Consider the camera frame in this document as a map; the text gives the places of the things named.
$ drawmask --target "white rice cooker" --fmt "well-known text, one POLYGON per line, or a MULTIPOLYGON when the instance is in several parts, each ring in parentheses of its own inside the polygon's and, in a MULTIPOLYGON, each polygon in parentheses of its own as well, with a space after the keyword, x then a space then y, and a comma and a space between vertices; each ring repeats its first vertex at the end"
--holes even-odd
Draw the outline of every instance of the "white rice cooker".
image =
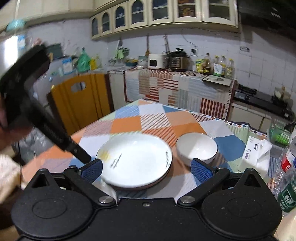
POLYGON ((148 68, 149 69, 165 69, 168 67, 168 56, 166 53, 149 54, 148 68))

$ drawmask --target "range hood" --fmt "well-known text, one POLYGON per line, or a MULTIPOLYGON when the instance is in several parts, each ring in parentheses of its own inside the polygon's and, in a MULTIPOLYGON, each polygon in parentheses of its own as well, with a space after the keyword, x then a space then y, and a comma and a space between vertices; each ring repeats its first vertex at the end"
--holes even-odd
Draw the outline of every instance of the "range hood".
POLYGON ((296 2, 292 0, 237 0, 242 24, 273 31, 296 40, 296 2))

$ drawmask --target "green plastic basket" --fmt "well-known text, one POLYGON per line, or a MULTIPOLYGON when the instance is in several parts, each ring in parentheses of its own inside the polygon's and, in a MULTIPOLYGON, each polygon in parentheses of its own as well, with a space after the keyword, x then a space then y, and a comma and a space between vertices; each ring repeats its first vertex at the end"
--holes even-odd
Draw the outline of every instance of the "green plastic basket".
POLYGON ((282 148, 285 148, 289 144, 291 133, 284 129, 287 124, 289 124, 288 121, 285 122, 283 120, 272 118, 269 128, 269 137, 272 144, 282 148))

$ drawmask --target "blue gripper pad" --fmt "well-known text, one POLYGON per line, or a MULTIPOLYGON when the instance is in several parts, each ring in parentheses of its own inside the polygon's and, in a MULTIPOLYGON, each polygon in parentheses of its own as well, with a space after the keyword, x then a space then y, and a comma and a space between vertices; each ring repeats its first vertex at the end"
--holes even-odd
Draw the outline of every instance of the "blue gripper pad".
POLYGON ((200 183, 204 183, 206 180, 214 175, 214 169, 209 167, 206 163, 201 160, 193 159, 191 161, 191 173, 195 176, 200 183))
POLYGON ((102 174, 102 171, 103 162, 101 159, 94 159, 79 169, 80 176, 89 183, 93 183, 102 174))

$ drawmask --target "pressure cooker lid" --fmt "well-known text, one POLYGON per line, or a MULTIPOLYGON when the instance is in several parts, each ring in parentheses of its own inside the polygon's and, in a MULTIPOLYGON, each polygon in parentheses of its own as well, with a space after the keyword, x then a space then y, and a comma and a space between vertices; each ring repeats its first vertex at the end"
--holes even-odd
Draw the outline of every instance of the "pressure cooker lid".
POLYGON ((176 48, 176 51, 171 53, 172 57, 187 57, 186 52, 183 49, 176 48))

